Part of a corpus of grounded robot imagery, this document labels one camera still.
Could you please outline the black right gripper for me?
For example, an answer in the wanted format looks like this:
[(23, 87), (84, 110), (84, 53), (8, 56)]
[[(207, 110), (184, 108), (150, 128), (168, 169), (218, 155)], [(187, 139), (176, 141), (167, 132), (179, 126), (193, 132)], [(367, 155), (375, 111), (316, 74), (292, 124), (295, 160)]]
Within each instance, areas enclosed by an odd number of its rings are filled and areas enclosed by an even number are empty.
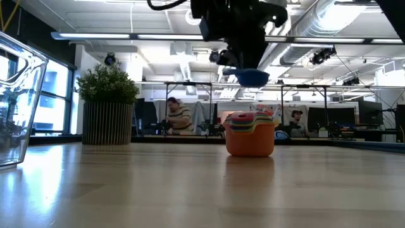
[[(285, 7), (260, 0), (190, 0), (192, 17), (200, 19), (204, 41), (263, 39), (269, 22), (281, 27), (288, 19)], [(218, 65), (256, 69), (266, 51), (266, 42), (245, 42), (239, 61), (230, 50), (219, 53)]]

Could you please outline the blue measuring cup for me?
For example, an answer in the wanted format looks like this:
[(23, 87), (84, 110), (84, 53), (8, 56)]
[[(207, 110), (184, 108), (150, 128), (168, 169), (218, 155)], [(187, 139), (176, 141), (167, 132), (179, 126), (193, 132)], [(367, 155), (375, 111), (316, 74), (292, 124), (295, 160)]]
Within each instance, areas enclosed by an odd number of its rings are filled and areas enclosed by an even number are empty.
[(267, 84), (270, 74), (254, 68), (225, 69), (223, 75), (234, 75), (242, 87), (259, 88)]

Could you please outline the red measuring cup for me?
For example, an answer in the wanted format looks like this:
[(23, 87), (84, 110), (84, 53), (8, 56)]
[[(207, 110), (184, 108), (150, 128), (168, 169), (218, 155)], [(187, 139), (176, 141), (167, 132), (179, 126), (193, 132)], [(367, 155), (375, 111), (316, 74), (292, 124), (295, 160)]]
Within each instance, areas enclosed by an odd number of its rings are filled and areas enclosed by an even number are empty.
[(256, 121), (273, 121), (272, 117), (267, 113), (258, 111), (234, 112), (231, 114), (230, 119), (233, 124), (249, 124)]

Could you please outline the teal measuring cup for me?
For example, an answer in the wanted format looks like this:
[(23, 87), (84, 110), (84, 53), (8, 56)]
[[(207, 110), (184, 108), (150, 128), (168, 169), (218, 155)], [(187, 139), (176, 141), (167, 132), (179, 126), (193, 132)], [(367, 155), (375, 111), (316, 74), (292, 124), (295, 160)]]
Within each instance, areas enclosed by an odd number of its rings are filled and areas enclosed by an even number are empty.
[(231, 127), (254, 127), (256, 125), (274, 125), (274, 122), (264, 122), (264, 121), (256, 121), (250, 123), (231, 123)]

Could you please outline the yellow measuring cup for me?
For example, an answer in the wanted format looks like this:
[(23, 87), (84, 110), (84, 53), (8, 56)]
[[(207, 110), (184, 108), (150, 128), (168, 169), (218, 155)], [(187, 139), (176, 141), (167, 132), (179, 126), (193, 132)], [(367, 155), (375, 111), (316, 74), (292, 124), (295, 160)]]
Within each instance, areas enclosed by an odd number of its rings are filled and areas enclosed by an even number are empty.
[(256, 123), (254, 125), (229, 125), (229, 127), (233, 130), (254, 130), (256, 127), (259, 126), (274, 126), (273, 123)]

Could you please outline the orange measuring cup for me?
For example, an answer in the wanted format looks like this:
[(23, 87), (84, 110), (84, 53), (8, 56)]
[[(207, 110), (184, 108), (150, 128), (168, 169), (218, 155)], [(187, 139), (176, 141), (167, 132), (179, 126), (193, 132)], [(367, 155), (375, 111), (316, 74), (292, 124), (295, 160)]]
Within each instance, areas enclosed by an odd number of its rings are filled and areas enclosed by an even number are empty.
[(226, 149), (232, 156), (267, 157), (275, 147), (275, 124), (259, 124), (253, 131), (236, 132), (225, 123)]

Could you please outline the clear plastic basket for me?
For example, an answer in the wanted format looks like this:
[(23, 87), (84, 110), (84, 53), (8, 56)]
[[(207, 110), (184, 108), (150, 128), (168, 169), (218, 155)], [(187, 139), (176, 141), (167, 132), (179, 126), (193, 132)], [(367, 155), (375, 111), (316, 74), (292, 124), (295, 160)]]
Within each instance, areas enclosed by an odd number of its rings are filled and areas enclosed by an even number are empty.
[(0, 169), (25, 159), (35, 111), (49, 59), (37, 50), (0, 32), (0, 52), (21, 58), (24, 67), (0, 79)]

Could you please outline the floral cloth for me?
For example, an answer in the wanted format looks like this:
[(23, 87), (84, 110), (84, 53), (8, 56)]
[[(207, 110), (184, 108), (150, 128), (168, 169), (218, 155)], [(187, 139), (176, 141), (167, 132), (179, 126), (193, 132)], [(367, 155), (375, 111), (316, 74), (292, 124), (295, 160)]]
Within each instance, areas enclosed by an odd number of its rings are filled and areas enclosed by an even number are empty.
[(282, 122), (282, 110), (280, 104), (259, 104), (253, 103), (249, 105), (251, 111), (263, 112), (272, 117), (275, 127)]

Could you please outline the grey cloth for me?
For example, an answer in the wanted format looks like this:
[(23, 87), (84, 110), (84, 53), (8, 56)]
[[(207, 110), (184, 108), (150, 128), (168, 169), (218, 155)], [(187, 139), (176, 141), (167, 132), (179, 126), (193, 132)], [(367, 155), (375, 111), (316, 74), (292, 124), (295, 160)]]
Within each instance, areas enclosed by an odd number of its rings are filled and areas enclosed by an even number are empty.
[(192, 134), (193, 135), (201, 135), (201, 128), (199, 125), (201, 125), (203, 122), (205, 122), (206, 117), (205, 117), (205, 107), (201, 102), (196, 102), (196, 103), (186, 103), (186, 107), (189, 108), (190, 110), (190, 117), (191, 117), (191, 122), (192, 122)]

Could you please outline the wide black screen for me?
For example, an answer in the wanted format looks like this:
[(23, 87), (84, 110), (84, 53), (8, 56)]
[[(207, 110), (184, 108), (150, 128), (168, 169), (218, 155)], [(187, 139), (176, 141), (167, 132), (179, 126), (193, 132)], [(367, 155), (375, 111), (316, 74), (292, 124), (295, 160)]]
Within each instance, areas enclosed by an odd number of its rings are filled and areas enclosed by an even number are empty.
[[(329, 122), (338, 124), (355, 124), (354, 108), (327, 108)], [(323, 125), (325, 123), (325, 109), (310, 107), (308, 110), (308, 125)]]

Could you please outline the black computer monitor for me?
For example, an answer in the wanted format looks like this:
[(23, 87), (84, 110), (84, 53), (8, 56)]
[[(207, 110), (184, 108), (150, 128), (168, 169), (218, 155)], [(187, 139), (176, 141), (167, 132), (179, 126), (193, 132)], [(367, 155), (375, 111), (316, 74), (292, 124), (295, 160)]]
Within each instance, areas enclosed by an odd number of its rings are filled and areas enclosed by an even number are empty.
[(382, 104), (371, 101), (359, 101), (359, 123), (365, 125), (382, 125)]
[(398, 104), (396, 107), (396, 139), (400, 143), (405, 143), (405, 104)]

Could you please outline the large bright window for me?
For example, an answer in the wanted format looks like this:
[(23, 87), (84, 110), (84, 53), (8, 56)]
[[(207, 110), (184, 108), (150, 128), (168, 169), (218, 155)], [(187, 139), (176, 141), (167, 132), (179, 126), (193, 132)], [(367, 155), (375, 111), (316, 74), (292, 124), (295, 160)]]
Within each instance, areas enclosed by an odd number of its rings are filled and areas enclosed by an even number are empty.
[(47, 64), (32, 133), (57, 136), (70, 131), (73, 70), (56, 61)]

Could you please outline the black background station frame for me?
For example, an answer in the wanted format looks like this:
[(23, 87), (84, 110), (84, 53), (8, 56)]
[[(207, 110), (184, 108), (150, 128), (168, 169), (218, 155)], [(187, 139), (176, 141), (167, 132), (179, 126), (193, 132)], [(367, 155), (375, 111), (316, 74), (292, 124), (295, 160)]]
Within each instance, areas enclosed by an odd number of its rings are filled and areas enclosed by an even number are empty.
[(327, 88), (329, 85), (315, 85), (315, 84), (281, 84), (281, 124), (280, 127), (285, 127), (286, 124), (284, 123), (284, 96), (290, 92), (291, 90), (295, 89), (296, 91), (305, 91), (308, 89), (312, 89), (313, 93), (317, 91), (321, 94), (324, 98), (324, 127), (320, 129), (318, 132), (318, 137), (320, 138), (328, 138), (329, 137), (329, 122), (328, 122), (328, 106), (327, 106)]
[(213, 105), (213, 84), (210, 82), (191, 82), (191, 81), (185, 81), (185, 82), (165, 82), (166, 85), (166, 99), (169, 98), (170, 93), (175, 90), (178, 86), (183, 86), (185, 88), (191, 87), (194, 89), (197, 89), (198, 87), (201, 87), (203, 90), (206, 91), (206, 96), (207, 98), (197, 98), (197, 99), (185, 99), (184, 101), (187, 102), (193, 102), (195, 101), (196, 103), (200, 102), (201, 104), (203, 102), (208, 102), (209, 103), (209, 112), (208, 116), (204, 116), (204, 124), (202, 125), (202, 130), (208, 130), (209, 126), (211, 126), (214, 122), (215, 118), (215, 106)]

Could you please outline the silver ventilation duct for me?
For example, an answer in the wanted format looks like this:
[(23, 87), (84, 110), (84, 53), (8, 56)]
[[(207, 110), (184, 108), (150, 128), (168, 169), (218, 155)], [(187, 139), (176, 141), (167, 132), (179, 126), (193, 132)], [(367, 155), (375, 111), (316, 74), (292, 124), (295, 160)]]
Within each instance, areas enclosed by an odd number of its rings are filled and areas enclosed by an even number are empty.
[[(294, 25), (288, 35), (301, 37), (334, 37), (350, 25), (366, 9), (354, 0), (317, 0), (309, 11)], [(274, 65), (288, 67), (298, 63), (313, 49), (281, 43), (270, 45), (259, 64), (260, 70)]]

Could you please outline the black aluminium table frame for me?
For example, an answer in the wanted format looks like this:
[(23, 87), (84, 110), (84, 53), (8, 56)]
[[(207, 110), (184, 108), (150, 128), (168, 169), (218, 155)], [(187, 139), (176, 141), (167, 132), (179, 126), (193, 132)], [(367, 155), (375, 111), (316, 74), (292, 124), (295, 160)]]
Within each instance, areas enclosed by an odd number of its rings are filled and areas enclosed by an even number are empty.
[[(81, 143), (82, 136), (31, 136), (28, 145), (38, 146), (45, 144)], [(132, 137), (131, 143), (162, 143), (162, 144), (217, 144), (225, 145), (224, 138), (203, 136), (146, 136)], [(292, 138), (279, 139), (275, 145), (281, 146), (334, 146), (340, 148), (363, 149), (370, 151), (384, 151), (405, 155), (405, 144), (399, 142), (371, 142), (371, 141), (348, 141), (327, 138)]]

